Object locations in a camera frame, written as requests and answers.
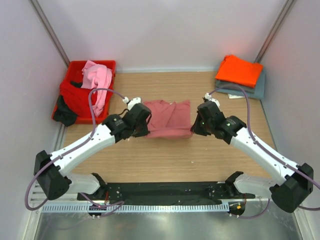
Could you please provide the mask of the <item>dusty rose t-shirt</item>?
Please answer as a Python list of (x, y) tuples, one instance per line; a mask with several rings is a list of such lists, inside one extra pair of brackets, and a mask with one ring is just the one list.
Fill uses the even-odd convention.
[(166, 102), (164, 100), (145, 101), (151, 110), (151, 119), (147, 124), (149, 139), (186, 139), (192, 137), (191, 104), (189, 100), (182, 102)]

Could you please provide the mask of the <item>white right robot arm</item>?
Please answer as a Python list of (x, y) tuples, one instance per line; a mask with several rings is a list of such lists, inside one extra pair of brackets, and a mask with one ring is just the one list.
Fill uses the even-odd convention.
[(250, 131), (236, 116), (225, 117), (219, 106), (206, 100), (197, 107), (191, 131), (197, 135), (214, 135), (230, 146), (241, 150), (258, 163), (270, 179), (233, 173), (227, 180), (225, 192), (231, 198), (253, 194), (272, 199), (283, 211), (293, 213), (313, 191), (313, 168), (284, 157)]

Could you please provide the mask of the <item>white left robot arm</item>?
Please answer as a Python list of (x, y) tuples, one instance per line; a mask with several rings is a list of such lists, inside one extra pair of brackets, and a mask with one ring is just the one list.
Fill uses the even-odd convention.
[(84, 137), (50, 154), (39, 152), (35, 157), (34, 176), (46, 198), (56, 200), (67, 192), (86, 193), (101, 200), (106, 187), (93, 175), (72, 177), (71, 171), (95, 153), (130, 137), (144, 137), (152, 111), (138, 102), (124, 116), (109, 115)]

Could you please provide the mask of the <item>folded white t-shirt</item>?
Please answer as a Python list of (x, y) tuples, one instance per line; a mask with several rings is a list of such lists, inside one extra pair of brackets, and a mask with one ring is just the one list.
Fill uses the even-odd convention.
[(244, 96), (233, 95), (233, 94), (228, 94), (227, 96), (228, 96), (229, 99), (242, 99), (242, 98), (245, 98)]

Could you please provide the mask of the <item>folded grey t-shirt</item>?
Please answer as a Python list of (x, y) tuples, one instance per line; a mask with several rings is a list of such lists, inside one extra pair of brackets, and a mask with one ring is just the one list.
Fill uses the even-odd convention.
[(248, 87), (238, 83), (232, 83), (232, 82), (218, 80), (218, 79), (215, 80), (215, 86), (217, 88), (224, 88), (228, 90), (237, 90), (237, 91), (239, 90), (239, 88), (242, 88), (245, 92), (252, 93), (252, 94), (255, 92), (254, 87)]

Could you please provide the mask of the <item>folded orange t-shirt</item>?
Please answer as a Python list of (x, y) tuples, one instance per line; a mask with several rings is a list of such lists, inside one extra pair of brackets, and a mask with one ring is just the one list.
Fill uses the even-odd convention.
[(215, 76), (217, 80), (255, 88), (263, 65), (245, 61), (235, 55), (226, 55)]

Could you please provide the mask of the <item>folded blue-grey t-shirt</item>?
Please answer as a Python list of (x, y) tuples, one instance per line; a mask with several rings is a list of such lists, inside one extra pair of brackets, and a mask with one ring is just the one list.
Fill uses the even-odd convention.
[[(265, 80), (266, 80), (266, 73), (263, 69), (259, 75), (259, 78), (255, 85), (255, 91), (254, 93), (247, 93), (246, 94), (249, 98), (262, 100), (264, 98), (264, 92), (265, 92)], [(244, 93), (240, 90), (230, 90), (230, 89), (224, 89), (223, 87), (216, 87), (217, 92), (224, 93), (224, 94), (231, 94), (231, 95), (237, 95), (237, 96), (245, 96)]]

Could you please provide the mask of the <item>light pink t-shirt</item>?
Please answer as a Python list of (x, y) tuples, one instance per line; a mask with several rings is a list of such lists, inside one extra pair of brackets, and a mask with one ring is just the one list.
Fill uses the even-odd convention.
[[(91, 60), (88, 60), (82, 69), (82, 89), (108, 89), (112, 83), (113, 73), (112, 70), (103, 64), (97, 64)], [(105, 107), (105, 101), (107, 97), (107, 91), (97, 90), (95, 92), (96, 102), (93, 105), (93, 112), (98, 117)]]

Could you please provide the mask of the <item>red t-shirt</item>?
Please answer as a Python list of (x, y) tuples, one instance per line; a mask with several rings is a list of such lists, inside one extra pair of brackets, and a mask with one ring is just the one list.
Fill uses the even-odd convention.
[[(63, 97), (64, 102), (68, 108), (81, 118), (90, 118), (91, 109), (89, 105), (89, 94), (91, 89), (77, 87), (74, 82), (63, 81), (60, 86), (60, 95)], [(96, 118), (104, 112), (106, 103), (109, 101), (109, 95), (112, 92), (106, 90), (98, 90), (92, 93), (90, 99), (93, 108), (93, 113)]]

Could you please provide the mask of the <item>black t-shirt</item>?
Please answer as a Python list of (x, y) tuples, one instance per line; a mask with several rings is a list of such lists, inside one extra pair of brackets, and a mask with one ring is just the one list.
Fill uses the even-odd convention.
[(53, 113), (53, 120), (69, 127), (76, 123), (78, 115), (73, 112), (66, 104), (62, 95), (59, 95), (56, 101), (56, 110)]

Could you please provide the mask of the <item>red plastic bin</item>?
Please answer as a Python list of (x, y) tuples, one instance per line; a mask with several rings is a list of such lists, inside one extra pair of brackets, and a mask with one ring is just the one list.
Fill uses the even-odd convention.
[[(81, 88), (82, 84), (83, 84), (83, 73), (82, 73), (82, 69), (84, 68), (85, 64), (87, 61), (85, 60), (79, 60), (79, 61), (72, 61), (68, 67), (67, 73), (64, 77), (63, 81), (67, 81), (67, 82), (71, 82), (74, 83), (74, 85), (76, 87)], [(101, 64), (101, 65), (105, 65), (107, 66), (109, 69), (112, 70), (112, 81), (111, 84), (109, 86), (109, 88), (94, 88), (91, 89), (89, 96), (88, 96), (88, 101), (89, 101), (89, 107), (90, 110), (93, 110), (92, 107), (92, 102), (91, 102), (91, 95), (92, 93), (98, 91), (98, 90), (103, 90), (103, 91), (108, 91), (111, 92), (113, 94), (113, 92), (111, 91), (113, 89), (113, 85), (114, 85), (114, 80), (115, 80), (115, 72), (116, 72), (116, 62), (114, 60), (94, 60), (92, 62), (95, 62), (96, 64)], [(108, 95), (109, 96), (109, 101), (106, 103), (105, 109), (103, 111), (103, 113), (100, 115), (100, 117), (95, 117), (95, 122), (97, 124), (101, 123), (109, 114), (109, 105), (110, 105), (110, 100), (112, 95)], [(53, 114), (54, 111), (57, 109), (57, 104), (55, 104), (53, 113), (52, 113), (52, 119), (53, 119)], [(92, 117), (90, 118), (82, 118), (79, 117), (77, 118), (75, 124), (92, 124), (93, 120)]]

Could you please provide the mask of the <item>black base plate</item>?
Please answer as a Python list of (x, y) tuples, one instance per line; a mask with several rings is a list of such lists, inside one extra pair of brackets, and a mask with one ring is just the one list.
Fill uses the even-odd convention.
[(253, 199), (224, 182), (132, 182), (107, 183), (88, 197), (93, 201), (124, 201), (133, 206), (204, 206), (219, 205), (222, 200)]

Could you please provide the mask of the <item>aluminium frame rail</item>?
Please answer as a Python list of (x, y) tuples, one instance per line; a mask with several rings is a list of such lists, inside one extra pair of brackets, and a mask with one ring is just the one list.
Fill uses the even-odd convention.
[(30, 5), (32, 6), (33, 10), (35, 11), (35, 14), (39, 18), (41, 24), (43, 25), (45, 31), (47, 32), (50, 40), (52, 41), (53, 45), (55, 46), (59, 56), (63, 60), (64, 64), (68, 67), (70, 65), (70, 60), (59, 41), (52, 25), (50, 24), (50, 21), (48, 20), (43, 8), (41, 7), (38, 0), (29, 0)]

